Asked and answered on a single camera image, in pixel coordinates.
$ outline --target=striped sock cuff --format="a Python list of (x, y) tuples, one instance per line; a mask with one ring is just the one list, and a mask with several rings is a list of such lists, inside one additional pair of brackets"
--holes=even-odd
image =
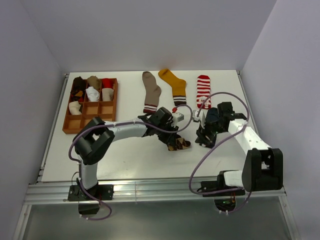
[(144, 104), (143, 112), (145, 114), (153, 114), (157, 111), (157, 107), (158, 106), (156, 106), (156, 105)]
[(187, 104), (186, 96), (173, 96), (173, 102), (175, 106), (179, 106), (181, 104)]

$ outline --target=wooden organizer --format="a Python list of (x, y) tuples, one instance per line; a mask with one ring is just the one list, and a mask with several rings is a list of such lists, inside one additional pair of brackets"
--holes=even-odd
[(116, 109), (117, 109), (117, 93), (118, 93), (118, 81), (116, 78), (110, 78), (113, 83), (113, 100), (102, 100), (102, 83), (99, 90), (99, 101), (89, 101), (87, 93), (84, 96), (84, 102), (79, 102), (82, 105), (81, 115), (71, 115), (69, 111), (69, 103), (71, 102), (71, 96), (69, 97), (68, 104), (66, 106), (66, 114), (64, 118), (63, 128), (65, 134), (78, 134), (84, 126), (86, 126), (91, 119), (99, 116), (104, 121), (114, 122), (116, 121)]

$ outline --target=red and white striped sock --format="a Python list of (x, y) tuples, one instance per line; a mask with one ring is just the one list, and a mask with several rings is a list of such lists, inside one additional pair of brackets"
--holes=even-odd
[[(201, 107), (201, 104), (207, 97), (210, 95), (210, 78), (206, 75), (198, 76), (196, 83), (196, 105), (198, 108)], [(211, 108), (211, 99), (205, 102), (203, 109)]]

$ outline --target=gray floor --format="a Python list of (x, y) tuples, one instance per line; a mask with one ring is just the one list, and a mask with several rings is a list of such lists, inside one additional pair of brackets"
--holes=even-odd
[[(112, 208), (109, 219), (86, 221), (79, 218), (76, 204), (32, 206), (23, 239), (290, 239), (277, 197), (252, 198), (243, 209), (229, 216), (219, 215), (212, 199), (114, 203)], [(106, 213), (100, 211), (98, 216)]]

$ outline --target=white rolled sock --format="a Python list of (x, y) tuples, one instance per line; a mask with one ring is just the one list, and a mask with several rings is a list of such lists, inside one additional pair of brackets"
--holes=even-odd
[(102, 100), (104, 102), (112, 101), (114, 98), (114, 92), (115, 92), (115, 90), (113, 90), (112, 88), (103, 88), (102, 89)]
[(93, 86), (88, 87), (86, 90), (86, 95), (90, 102), (98, 102), (99, 101), (99, 92), (95, 90)]
[(69, 103), (69, 111), (70, 111), (71, 115), (81, 115), (80, 107), (81, 107), (81, 105), (79, 104), (78, 101), (70, 102)]

